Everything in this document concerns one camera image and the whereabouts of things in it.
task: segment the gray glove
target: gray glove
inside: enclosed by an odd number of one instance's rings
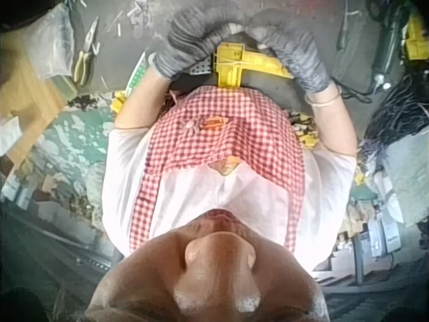
[[[234,29],[233,23],[245,25],[247,18],[238,7],[226,4],[200,4],[174,15],[166,48],[156,55],[154,66],[164,77],[174,78],[215,52]]]
[[[321,92],[330,84],[312,34],[302,23],[290,21],[287,12],[263,10],[251,18],[245,31],[258,43],[271,48],[305,91]]]

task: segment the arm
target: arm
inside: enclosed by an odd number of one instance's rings
[[[295,17],[273,9],[253,16],[246,32],[271,48],[306,91],[324,146],[339,154],[356,156],[355,129],[338,88],[318,57],[312,34]]]
[[[320,141],[332,152],[348,156],[357,156],[355,128],[351,122],[344,101],[339,96],[338,87],[331,83],[318,93],[307,93],[317,124]],[[332,101],[326,106],[317,106]]]
[[[246,16],[236,5],[193,5],[174,15],[166,47],[156,54],[139,86],[124,104],[115,127],[133,129],[152,126],[164,102],[171,79],[185,68],[215,52],[233,33],[230,23],[245,25]]]
[[[149,67],[116,117],[115,128],[151,127],[160,114],[170,83],[170,79]]]

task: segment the red checkered apron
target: red checkered apron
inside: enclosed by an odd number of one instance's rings
[[[209,117],[226,117],[228,122],[198,133],[184,131],[184,123]],[[200,87],[178,101],[154,126],[131,220],[131,251],[149,239],[162,174],[229,156],[240,158],[288,192],[284,245],[294,251],[304,197],[304,161],[287,114],[273,101],[252,89]]]

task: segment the pliers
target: pliers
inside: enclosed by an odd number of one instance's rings
[[[75,83],[80,83],[81,86],[85,85],[86,79],[88,78],[88,66],[92,56],[91,45],[94,40],[95,30],[97,28],[98,22],[99,18],[97,17],[91,25],[89,32],[86,34],[83,49],[79,52],[78,61],[74,67],[73,81]]]

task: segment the plastic bag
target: plastic bag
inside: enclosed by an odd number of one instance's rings
[[[63,3],[34,22],[25,33],[24,41],[38,78],[72,75],[73,28]]]

